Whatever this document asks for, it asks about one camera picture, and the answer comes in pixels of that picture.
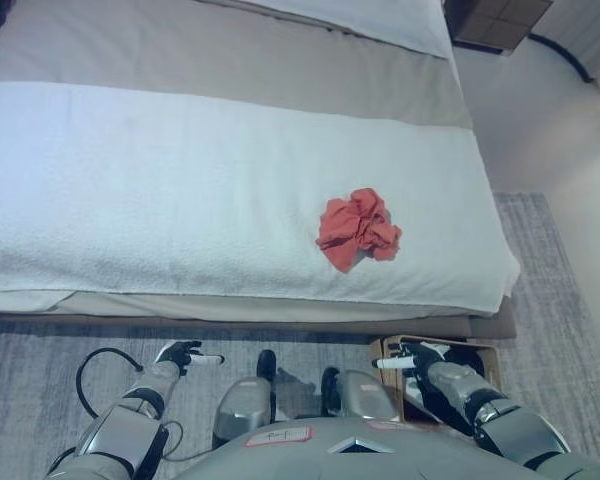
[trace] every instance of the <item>rug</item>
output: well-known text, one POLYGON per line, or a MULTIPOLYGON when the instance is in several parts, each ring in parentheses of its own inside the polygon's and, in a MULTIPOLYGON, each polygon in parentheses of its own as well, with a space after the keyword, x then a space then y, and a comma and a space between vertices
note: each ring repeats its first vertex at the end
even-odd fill
MULTIPOLYGON (((573 450, 600 458, 600 357, 547 203, 533 194, 496 200, 523 265, 514 292, 518 338, 488 342, 499 349, 505 392, 549 418, 573 450)), ((235 380, 255 373, 264 348, 276 352, 281 368, 278 418, 319 412, 325 367, 370 371, 365 335, 0 321, 0 480, 44 478, 53 458, 89 425, 74 375, 90 351, 113 346, 148 363, 172 338, 201 339, 204 352, 227 358, 221 366, 191 369, 176 387, 165 414, 185 429, 175 457, 209 448, 215 407, 235 380)), ((135 378, 123 360, 101 355, 85 370, 85 395, 102 411, 135 378)), ((162 462, 156 479, 189 466, 162 462)))

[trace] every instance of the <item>black cord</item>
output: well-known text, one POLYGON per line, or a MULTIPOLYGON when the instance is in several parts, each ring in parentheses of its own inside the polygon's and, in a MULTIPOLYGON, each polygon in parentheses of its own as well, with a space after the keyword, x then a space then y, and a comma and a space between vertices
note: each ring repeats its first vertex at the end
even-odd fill
POLYGON ((51 468, 49 468, 47 475, 51 475, 51 473, 60 466, 60 464, 62 463, 62 460, 67 458, 69 455, 71 455, 75 451, 76 451, 76 447, 71 447, 71 448, 65 450, 64 452, 62 452, 60 455, 58 455, 58 458, 56 458, 53 461, 53 463, 51 464, 51 468))
POLYGON ((87 364, 93 357, 95 357, 96 355, 99 355, 101 353, 105 353, 105 352, 115 353, 116 355, 121 356, 127 362, 129 362, 131 365, 133 365, 133 367, 136 369, 136 372, 141 372, 142 370, 144 370, 144 367, 142 365, 140 365, 138 362, 136 362, 131 357, 131 355, 129 355, 117 348, 111 348, 111 347, 98 348, 97 350, 94 350, 89 355, 87 355, 85 357, 85 359, 82 361, 82 363, 80 364, 80 367, 78 367, 78 371, 76 372, 76 392, 78 393, 78 398, 80 399, 80 403, 82 404, 84 409, 87 411, 87 413, 91 416, 91 418, 97 418, 98 414, 95 412, 95 410, 93 408, 91 408, 91 405, 89 405, 89 402, 85 398, 84 392, 82 391, 82 372, 84 371, 84 368, 87 366, 87 364))
POLYGON ((529 37, 529 40, 533 40, 534 42, 541 43, 542 45, 545 45, 545 46, 549 47, 550 49, 554 50, 555 52, 557 52, 558 55, 560 55, 562 58, 564 58, 567 62, 569 62, 569 64, 573 68, 575 68, 576 72, 578 72, 578 75, 580 75, 580 78, 582 79, 582 81, 584 83, 593 82, 594 79, 591 78, 591 76, 589 75, 589 72, 587 72, 587 69, 584 67, 584 65, 582 65, 580 63, 580 61, 573 55, 573 53, 571 53, 569 50, 564 48, 558 42, 554 42, 553 40, 551 40, 547 37, 543 37, 542 35, 538 35, 536 33, 530 33, 528 35, 528 37, 529 37))
POLYGON ((180 430, 180 437, 178 438, 178 441, 176 442, 176 444, 171 447, 167 452, 162 454, 162 459, 166 462, 188 462, 189 460, 193 460, 194 458, 198 458, 201 457, 202 455, 206 455, 207 453, 211 453, 212 450, 204 450, 202 452, 198 452, 198 453, 194 453, 193 455, 189 455, 187 457, 182 457, 182 458, 169 458, 169 455, 171 455, 172 453, 174 453, 178 447, 180 447, 180 444, 182 443, 182 439, 184 437, 184 427, 182 426, 182 424, 180 422, 177 422, 176 420, 169 420, 168 422, 165 422, 163 424, 163 426, 167 426, 167 425, 175 425, 176 427, 178 427, 178 429, 180 430))

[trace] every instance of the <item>floor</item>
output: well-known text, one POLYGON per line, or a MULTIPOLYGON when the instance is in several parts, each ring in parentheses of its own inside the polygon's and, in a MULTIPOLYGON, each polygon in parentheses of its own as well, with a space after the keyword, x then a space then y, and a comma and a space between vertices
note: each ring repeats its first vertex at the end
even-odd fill
POLYGON ((454 53, 493 190, 547 197, 600 343, 599 91, 530 40, 454 53))

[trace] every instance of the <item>crumpled red rag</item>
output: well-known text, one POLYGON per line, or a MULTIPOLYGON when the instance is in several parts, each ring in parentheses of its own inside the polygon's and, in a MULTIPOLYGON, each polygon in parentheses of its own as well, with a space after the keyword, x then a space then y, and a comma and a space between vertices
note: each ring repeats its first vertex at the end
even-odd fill
POLYGON ((361 188, 349 201, 334 198, 320 217, 316 244, 342 273, 351 270, 358 250, 376 260, 392 260, 402 230, 389 221, 384 200, 372 188, 361 188))

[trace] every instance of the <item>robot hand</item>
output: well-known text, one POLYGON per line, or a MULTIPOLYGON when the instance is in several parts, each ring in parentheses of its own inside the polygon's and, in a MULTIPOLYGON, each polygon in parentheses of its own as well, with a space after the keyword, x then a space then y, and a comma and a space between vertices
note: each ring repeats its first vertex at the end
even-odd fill
POLYGON ((220 365, 224 362, 222 355, 203 355, 199 348, 202 342, 199 341, 177 341, 167 343, 158 354, 155 363, 173 362, 180 369, 180 376, 187 374, 185 367, 194 365, 220 365))

